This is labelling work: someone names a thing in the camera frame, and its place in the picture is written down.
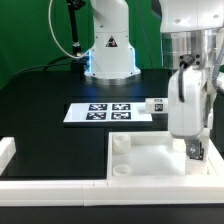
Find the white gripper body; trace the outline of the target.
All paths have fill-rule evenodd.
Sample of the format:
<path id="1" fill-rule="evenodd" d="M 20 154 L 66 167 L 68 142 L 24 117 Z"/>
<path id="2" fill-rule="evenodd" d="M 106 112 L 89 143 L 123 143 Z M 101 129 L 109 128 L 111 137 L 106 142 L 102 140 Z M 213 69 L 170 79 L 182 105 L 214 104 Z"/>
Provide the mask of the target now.
<path id="1" fill-rule="evenodd" d="M 183 72 L 183 98 L 180 100 L 176 71 L 168 84 L 168 130 L 174 138 L 197 139 L 208 112 L 208 69 L 188 68 Z"/>

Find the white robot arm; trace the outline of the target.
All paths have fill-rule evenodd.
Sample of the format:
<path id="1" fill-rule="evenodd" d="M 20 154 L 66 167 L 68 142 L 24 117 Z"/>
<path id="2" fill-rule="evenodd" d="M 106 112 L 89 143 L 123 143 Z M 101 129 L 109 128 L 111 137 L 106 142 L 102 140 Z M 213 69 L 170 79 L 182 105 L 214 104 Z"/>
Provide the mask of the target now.
<path id="1" fill-rule="evenodd" d="M 85 77 L 104 85 L 136 78 L 135 50 L 129 43 L 125 0 L 90 0 L 94 44 Z M 163 66 L 173 69 L 168 84 L 168 130 L 182 139 L 191 159 L 205 150 L 200 137 L 209 98 L 223 90 L 224 0 L 158 0 Z"/>

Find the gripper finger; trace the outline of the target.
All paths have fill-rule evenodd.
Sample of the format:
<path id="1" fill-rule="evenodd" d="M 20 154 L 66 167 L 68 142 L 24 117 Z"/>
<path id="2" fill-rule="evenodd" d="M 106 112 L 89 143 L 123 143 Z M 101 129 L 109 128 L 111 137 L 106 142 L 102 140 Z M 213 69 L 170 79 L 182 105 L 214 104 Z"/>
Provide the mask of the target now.
<path id="1" fill-rule="evenodd" d="M 198 139 L 187 139 L 185 144 L 188 157 L 196 159 L 200 156 L 200 141 Z"/>

